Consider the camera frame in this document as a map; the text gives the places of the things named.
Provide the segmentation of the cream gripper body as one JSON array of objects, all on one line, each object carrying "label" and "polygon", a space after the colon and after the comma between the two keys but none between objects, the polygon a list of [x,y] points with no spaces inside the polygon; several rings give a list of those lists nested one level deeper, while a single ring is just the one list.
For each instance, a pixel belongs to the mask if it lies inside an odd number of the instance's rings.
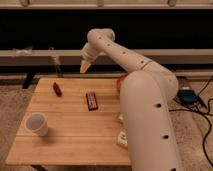
[{"label": "cream gripper body", "polygon": [[84,60],[88,62],[94,62],[99,55],[99,51],[95,49],[90,43],[86,43],[81,50],[81,54]]}]

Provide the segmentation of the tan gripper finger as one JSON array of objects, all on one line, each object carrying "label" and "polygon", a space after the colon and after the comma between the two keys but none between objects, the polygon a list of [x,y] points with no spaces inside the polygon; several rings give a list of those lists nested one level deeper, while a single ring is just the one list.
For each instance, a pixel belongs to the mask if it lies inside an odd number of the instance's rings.
[{"label": "tan gripper finger", "polygon": [[91,66],[91,63],[87,60],[82,60],[81,61],[81,66],[80,66],[80,73],[83,74],[85,73],[89,67]]}]

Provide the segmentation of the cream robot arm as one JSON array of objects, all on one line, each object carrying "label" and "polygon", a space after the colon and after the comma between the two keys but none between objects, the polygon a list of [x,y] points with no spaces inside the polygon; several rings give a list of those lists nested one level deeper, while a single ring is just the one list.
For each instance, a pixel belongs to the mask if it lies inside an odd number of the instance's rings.
[{"label": "cream robot arm", "polygon": [[92,29],[82,49],[80,71],[105,53],[128,75],[120,89],[132,171],[184,171],[168,109],[178,91],[170,70],[115,42],[111,29]]}]

